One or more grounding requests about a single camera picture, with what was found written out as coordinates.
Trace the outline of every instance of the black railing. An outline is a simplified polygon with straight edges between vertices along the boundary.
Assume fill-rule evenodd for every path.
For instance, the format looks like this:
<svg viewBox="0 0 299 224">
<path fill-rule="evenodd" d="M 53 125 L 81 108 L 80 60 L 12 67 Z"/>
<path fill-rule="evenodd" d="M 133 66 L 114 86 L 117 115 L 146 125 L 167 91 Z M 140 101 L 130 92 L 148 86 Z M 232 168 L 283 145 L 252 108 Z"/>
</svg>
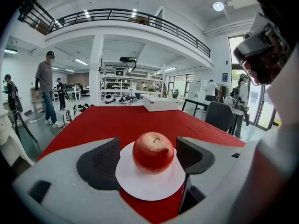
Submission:
<svg viewBox="0 0 299 224">
<path fill-rule="evenodd" d="M 196 47 L 206 56 L 210 57 L 209 47 L 207 47 L 195 36 L 193 36 L 189 32 L 185 31 L 184 29 L 178 27 L 177 25 L 169 21 L 166 21 L 162 18 L 147 13 L 143 13 L 135 10 L 127 10 L 127 9 L 104 8 L 104 9 L 93 9 L 88 11 L 85 10 L 55 20 L 35 0 L 30 0 L 30 1 L 39 9 L 41 9 L 43 11 L 43 14 L 40 13 L 37 9 L 33 8 L 30 12 L 27 12 L 27 14 L 23 16 L 21 14 L 20 17 L 22 19 L 20 19 L 19 17 L 19 20 L 26 22 L 31 27 L 42 32 L 44 35 L 49 34 L 61 28 L 65 28 L 83 22 L 127 21 L 127 22 L 139 23 L 139 24 L 143 24 L 146 26 L 163 30 L 164 32 L 167 32 L 169 34 L 172 34 L 184 40 L 190 45 Z"/>
</svg>

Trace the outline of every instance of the white pillar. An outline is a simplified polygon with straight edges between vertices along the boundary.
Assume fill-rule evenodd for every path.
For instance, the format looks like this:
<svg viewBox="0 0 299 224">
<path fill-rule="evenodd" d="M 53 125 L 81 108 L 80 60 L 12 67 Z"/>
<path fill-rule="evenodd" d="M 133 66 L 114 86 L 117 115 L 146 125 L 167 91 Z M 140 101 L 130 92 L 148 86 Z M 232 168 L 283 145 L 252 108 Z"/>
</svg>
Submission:
<svg viewBox="0 0 299 224">
<path fill-rule="evenodd" d="M 96 34 L 93 40 L 92 55 L 89 69 L 90 103 L 99 105 L 99 67 L 101 66 L 102 50 L 104 44 L 103 34 Z"/>
</svg>

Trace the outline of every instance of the white plate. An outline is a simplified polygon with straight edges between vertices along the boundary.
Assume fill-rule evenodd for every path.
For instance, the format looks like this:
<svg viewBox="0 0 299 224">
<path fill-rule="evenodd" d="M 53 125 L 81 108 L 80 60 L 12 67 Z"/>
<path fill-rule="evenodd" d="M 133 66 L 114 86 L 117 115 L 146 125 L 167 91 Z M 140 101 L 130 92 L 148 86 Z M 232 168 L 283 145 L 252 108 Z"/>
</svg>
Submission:
<svg viewBox="0 0 299 224">
<path fill-rule="evenodd" d="M 174 194 L 185 180 L 185 172 L 177 158 L 177 151 L 172 164 L 162 173 L 149 175 L 142 173 L 132 158 L 133 143 L 121 150 L 121 158 L 116 167 L 116 179 L 130 195 L 146 201 L 156 201 Z"/>
</svg>

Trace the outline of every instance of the white sneaker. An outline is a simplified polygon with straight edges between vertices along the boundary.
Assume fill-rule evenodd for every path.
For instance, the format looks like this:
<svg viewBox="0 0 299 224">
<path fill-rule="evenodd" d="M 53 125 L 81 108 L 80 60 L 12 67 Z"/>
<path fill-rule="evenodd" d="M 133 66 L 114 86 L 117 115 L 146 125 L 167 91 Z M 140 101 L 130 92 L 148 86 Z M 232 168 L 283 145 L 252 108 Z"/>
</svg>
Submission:
<svg viewBox="0 0 299 224">
<path fill-rule="evenodd" d="M 59 123 L 57 120 L 55 122 L 55 124 L 53 124 L 54 128 L 61 128 L 63 126 L 63 124 Z"/>
<path fill-rule="evenodd" d="M 48 119 L 48 120 L 46 120 L 45 123 L 46 123 L 47 125 L 52 125 L 52 124 L 53 124 L 52 121 L 51 121 L 51 118 Z"/>
</svg>

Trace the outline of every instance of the red apple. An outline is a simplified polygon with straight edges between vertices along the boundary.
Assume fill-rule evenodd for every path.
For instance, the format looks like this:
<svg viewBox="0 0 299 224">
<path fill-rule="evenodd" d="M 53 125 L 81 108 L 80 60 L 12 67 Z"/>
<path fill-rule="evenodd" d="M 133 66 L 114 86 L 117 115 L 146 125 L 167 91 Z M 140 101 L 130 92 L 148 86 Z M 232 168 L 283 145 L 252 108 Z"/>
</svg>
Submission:
<svg viewBox="0 0 299 224">
<path fill-rule="evenodd" d="M 171 165 L 173 157 L 172 143 L 160 133 L 144 133 L 133 145 L 133 161 L 146 174 L 163 172 Z"/>
</svg>

